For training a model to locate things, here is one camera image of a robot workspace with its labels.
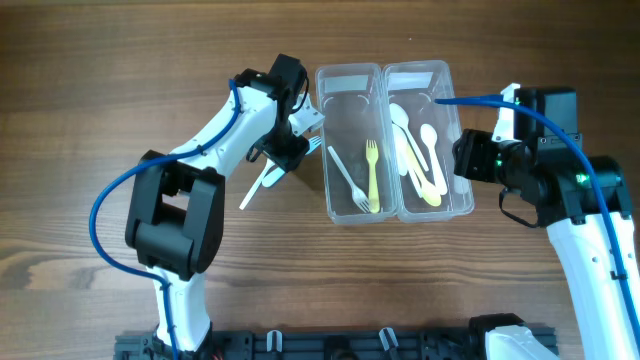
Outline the clear plastic container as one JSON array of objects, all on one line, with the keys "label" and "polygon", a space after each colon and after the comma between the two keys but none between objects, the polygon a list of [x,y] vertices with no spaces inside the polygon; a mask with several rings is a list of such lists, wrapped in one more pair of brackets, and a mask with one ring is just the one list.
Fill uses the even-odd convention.
[{"label": "clear plastic container", "polygon": [[[321,136],[329,218],[338,225],[356,225],[380,223],[395,216],[400,205],[398,171],[381,68],[374,63],[323,66],[315,80],[317,103],[325,116]],[[328,151],[329,146],[334,147],[354,183],[368,197],[367,140],[375,140],[379,152],[378,213],[363,213],[354,204],[350,186]]]},{"label": "clear plastic container", "polygon": [[449,66],[442,60],[395,63],[383,75],[398,161],[398,218],[436,222],[471,213],[470,182],[454,174],[458,112],[435,102],[454,96]]}]

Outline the thick white plastic spoon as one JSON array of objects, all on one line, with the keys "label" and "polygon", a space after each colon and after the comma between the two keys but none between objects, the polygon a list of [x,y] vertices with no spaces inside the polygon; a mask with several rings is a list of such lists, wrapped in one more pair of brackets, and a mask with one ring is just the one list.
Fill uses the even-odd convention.
[{"label": "thick white plastic spoon", "polygon": [[425,123],[420,128],[420,136],[429,151],[436,189],[440,195],[446,195],[448,187],[436,152],[437,132],[433,126]]}]

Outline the short white plastic fork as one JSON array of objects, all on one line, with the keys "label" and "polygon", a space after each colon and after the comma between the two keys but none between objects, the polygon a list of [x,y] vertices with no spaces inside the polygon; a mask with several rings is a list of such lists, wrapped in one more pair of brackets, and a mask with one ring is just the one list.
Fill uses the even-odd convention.
[{"label": "short white plastic fork", "polygon": [[351,198],[352,198],[354,204],[363,213],[369,213],[370,212],[370,204],[369,204],[368,197],[364,194],[363,190],[360,189],[354,183],[352,177],[350,176],[348,170],[346,169],[346,167],[345,167],[344,163],[342,162],[341,158],[339,157],[339,155],[335,151],[334,147],[333,146],[329,146],[328,147],[328,151],[329,151],[329,154],[330,154],[331,158],[333,159],[333,161],[335,162],[336,166],[338,167],[340,173],[342,174],[342,176],[345,178],[345,180],[347,181],[348,185],[350,186]]}]

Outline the yellow plastic fork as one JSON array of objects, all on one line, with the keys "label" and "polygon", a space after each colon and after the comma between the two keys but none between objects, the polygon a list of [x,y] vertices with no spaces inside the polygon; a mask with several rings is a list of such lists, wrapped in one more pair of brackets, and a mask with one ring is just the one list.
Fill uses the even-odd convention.
[{"label": "yellow plastic fork", "polygon": [[365,156],[369,167],[369,210],[371,213],[378,213],[380,211],[380,198],[377,183],[376,164],[379,159],[379,152],[375,140],[366,141]]}]

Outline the light blue plastic fork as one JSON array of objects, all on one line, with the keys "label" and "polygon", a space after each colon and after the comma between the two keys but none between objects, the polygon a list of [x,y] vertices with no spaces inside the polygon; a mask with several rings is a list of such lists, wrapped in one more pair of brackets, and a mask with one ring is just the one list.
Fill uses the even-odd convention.
[{"label": "light blue plastic fork", "polygon": [[292,157],[292,159],[289,161],[289,163],[285,167],[278,167],[277,169],[268,172],[263,177],[260,184],[265,188],[269,188],[275,185],[287,173],[295,170],[299,166],[302,159],[306,155],[309,155],[310,153],[312,153],[321,143],[322,143],[322,140],[320,136],[313,136],[311,138],[308,138],[307,144],[300,148],[298,153]]}]

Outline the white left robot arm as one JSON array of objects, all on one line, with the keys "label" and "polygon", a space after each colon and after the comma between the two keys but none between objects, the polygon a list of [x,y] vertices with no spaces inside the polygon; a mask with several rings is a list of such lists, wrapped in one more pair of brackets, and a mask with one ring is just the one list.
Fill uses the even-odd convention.
[{"label": "white left robot arm", "polygon": [[153,359],[213,353],[204,273],[222,240],[225,186],[235,167],[265,155],[289,172],[309,149],[289,120],[308,92],[305,69],[247,69],[229,87],[224,106],[190,141],[166,155],[147,152],[135,177],[125,241],[159,278],[163,318],[148,352]]}]

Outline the long white plastic fork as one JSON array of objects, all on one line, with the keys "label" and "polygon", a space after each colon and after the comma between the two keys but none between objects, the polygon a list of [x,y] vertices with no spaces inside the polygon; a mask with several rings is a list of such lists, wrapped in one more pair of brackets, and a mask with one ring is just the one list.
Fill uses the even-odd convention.
[{"label": "long white plastic fork", "polygon": [[250,200],[253,198],[253,196],[255,195],[255,193],[257,192],[259,187],[261,186],[264,177],[269,173],[269,171],[274,166],[275,166],[275,163],[271,159],[267,159],[266,160],[266,163],[265,163],[265,166],[264,166],[262,172],[259,174],[259,176],[255,180],[255,182],[253,183],[253,185],[251,186],[251,188],[249,189],[249,191],[245,195],[244,199],[240,203],[240,205],[239,205],[239,209],[240,210],[244,210],[246,208],[246,206],[248,205]]}]

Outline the yellow plastic spoon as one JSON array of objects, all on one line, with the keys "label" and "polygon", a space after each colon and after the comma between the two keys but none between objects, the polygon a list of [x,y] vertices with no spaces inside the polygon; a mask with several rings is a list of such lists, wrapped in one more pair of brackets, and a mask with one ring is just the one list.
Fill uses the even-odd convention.
[{"label": "yellow plastic spoon", "polygon": [[440,206],[442,203],[441,195],[436,189],[436,186],[433,183],[431,183],[424,175],[424,172],[422,171],[419,161],[417,160],[409,144],[407,145],[407,155],[408,155],[409,163],[413,168],[413,170],[415,171],[415,174],[421,186],[421,192],[422,192],[421,198],[430,206],[433,206],[433,207]]}]

